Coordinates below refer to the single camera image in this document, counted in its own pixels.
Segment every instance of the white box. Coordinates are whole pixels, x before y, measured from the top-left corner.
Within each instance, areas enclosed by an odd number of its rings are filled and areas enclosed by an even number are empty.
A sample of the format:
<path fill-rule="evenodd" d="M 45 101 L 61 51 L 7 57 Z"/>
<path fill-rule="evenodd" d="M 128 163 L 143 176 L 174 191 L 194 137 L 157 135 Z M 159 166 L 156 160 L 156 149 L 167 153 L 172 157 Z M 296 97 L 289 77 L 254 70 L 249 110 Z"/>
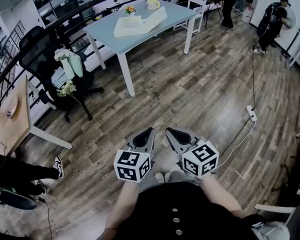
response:
<path fill-rule="evenodd" d="M 150 32 L 168 17 L 166 8 L 162 6 L 154 11 L 148 18 L 142 19 L 140 15 L 118 18 L 113 34 L 114 37 L 141 35 Z"/>
<path fill-rule="evenodd" d="M 204 142 L 182 154 L 182 167 L 187 172 L 201 178 L 218 166 L 219 152 L 210 143 Z"/>
<path fill-rule="evenodd" d="M 114 159 L 114 169 L 118 179 L 141 182 L 151 169 L 150 153 L 118 150 Z"/>

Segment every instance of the wooden floor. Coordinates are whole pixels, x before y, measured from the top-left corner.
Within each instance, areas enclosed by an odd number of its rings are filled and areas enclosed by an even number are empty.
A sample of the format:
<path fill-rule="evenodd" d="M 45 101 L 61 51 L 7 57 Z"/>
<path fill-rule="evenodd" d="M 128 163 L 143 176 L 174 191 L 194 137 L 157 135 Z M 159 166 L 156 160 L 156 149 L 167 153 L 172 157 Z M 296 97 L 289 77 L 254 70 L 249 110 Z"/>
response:
<path fill-rule="evenodd" d="M 133 132 L 156 130 L 154 171 L 169 171 L 175 161 L 165 138 L 169 126 L 189 128 L 211 141 L 220 154 L 248 120 L 246 106 L 253 102 L 251 49 L 255 31 L 233 12 L 237 29 L 220 26 L 217 12 L 210 14 L 207 29 L 192 38 L 184 55 L 186 31 L 166 31 L 127 54 L 135 97 L 128 95 L 116 57 L 107 69 L 95 72 L 95 85 L 103 94 L 87 97 L 93 115 L 88 121 L 81 107 L 65 123 L 64 113 L 51 111 L 38 127 L 71 142 L 63 149 L 36 136 L 22 144 L 25 161 L 51 166 L 56 155 L 63 160 L 65 177 L 44 180 L 48 194 L 54 240 L 95 240 L 102 232 L 107 214 L 118 197 L 122 182 L 117 180 L 113 161 L 117 149 Z M 256 115 L 251 135 L 218 169 L 216 177 L 248 212 L 253 206 L 275 204 L 271 192 L 286 181 L 282 163 L 291 166 L 300 131 L 300 72 L 288 68 L 278 48 L 269 56 L 256 54 L 254 62 Z M 251 130 L 249 122 L 220 159 Z M 50 239 L 47 207 L 33 211 L 0 207 L 0 231 Z"/>

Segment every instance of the table top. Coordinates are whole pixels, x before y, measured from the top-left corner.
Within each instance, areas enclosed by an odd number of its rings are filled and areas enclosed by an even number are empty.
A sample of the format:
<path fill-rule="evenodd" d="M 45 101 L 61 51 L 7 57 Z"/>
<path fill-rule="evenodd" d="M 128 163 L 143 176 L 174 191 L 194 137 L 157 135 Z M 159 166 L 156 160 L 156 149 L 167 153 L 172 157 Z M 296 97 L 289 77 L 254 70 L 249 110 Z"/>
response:
<path fill-rule="evenodd" d="M 0 107 L 0 155 L 11 155 L 30 132 L 28 115 L 27 78 L 20 79 L 14 89 L 8 94 Z M 18 98 L 18 107 L 12 118 L 6 113 L 14 98 Z"/>
<path fill-rule="evenodd" d="M 160 6 L 164 6 L 167 18 L 153 28 L 146 34 L 129 35 L 122 37 L 115 37 L 114 30 L 118 21 L 118 18 L 126 17 L 126 10 L 121 9 L 114 13 L 111 13 L 98 21 L 83 28 L 90 36 L 102 42 L 105 46 L 109 47 L 117 54 L 123 54 L 146 41 L 147 39 L 159 34 L 160 32 L 167 30 L 174 25 L 191 19 L 197 13 L 186 7 L 174 4 L 172 2 L 160 1 Z M 141 15 L 142 19 L 149 17 L 154 13 L 154 10 L 147 9 L 147 2 L 142 1 L 134 6 L 135 16 Z"/>

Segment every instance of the light blue table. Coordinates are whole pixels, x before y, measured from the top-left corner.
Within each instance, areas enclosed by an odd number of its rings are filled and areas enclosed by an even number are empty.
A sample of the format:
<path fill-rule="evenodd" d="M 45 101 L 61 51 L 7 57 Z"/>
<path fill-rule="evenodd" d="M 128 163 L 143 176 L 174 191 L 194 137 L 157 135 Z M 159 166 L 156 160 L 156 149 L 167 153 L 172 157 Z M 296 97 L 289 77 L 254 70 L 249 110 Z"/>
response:
<path fill-rule="evenodd" d="M 106 66 L 95 43 L 95 39 L 102 42 L 105 46 L 109 47 L 117 54 L 126 87 L 128 89 L 129 94 L 132 97 L 135 95 L 135 90 L 131 80 L 128 62 L 126 58 L 126 53 L 128 51 L 143 43 L 144 41 L 148 40 L 149 38 L 156 36 L 162 31 L 173 27 L 174 25 L 182 23 L 186 20 L 190 20 L 188 24 L 188 30 L 186 34 L 184 47 L 184 53 L 188 54 L 189 52 L 191 37 L 195 24 L 195 16 L 197 13 L 193 10 L 171 2 L 160 0 L 160 4 L 161 6 L 165 7 L 167 18 L 146 34 L 130 35 L 123 37 L 114 36 L 114 29 L 116 27 L 118 18 L 127 16 L 124 9 L 118 10 L 110 15 L 107 15 L 106 17 L 103 17 L 97 20 L 96 22 L 90 24 L 89 26 L 83 28 L 83 30 L 87 33 L 90 44 L 92 45 L 92 48 L 95 54 L 97 55 L 103 69 L 106 69 Z M 154 12 L 153 10 L 147 9 L 146 1 L 142 1 L 136 4 L 134 8 L 136 10 L 135 15 L 141 15 L 142 19 L 149 17 Z"/>

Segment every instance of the black pants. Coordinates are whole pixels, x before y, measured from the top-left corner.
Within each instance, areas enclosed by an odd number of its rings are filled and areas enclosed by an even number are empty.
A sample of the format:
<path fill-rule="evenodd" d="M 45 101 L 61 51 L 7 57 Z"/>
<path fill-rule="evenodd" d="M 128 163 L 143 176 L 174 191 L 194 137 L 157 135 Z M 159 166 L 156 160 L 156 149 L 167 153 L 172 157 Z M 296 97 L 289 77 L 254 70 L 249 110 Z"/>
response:
<path fill-rule="evenodd" d="M 233 28 L 234 24 L 232 22 L 231 19 L 231 11 L 232 11 L 232 7 L 235 5 L 236 0 L 224 0 L 224 4 L 223 4 L 223 21 L 222 21 L 222 25 L 225 26 L 226 28 Z"/>
<path fill-rule="evenodd" d="M 6 158 L 0 167 L 0 187 L 13 187 L 20 194 L 38 196 L 43 193 L 40 185 L 34 185 L 31 181 L 40 179 L 59 178 L 59 171 L 55 168 L 34 166 L 15 159 Z"/>
<path fill-rule="evenodd" d="M 29 240 L 29 239 L 30 239 L 29 237 L 16 237 L 16 236 L 0 233 L 0 240 Z"/>
<path fill-rule="evenodd" d="M 274 31 L 270 27 L 266 30 L 264 35 L 259 38 L 259 44 L 263 51 L 266 51 L 267 47 L 275 40 L 278 35 L 277 33 L 277 31 Z"/>

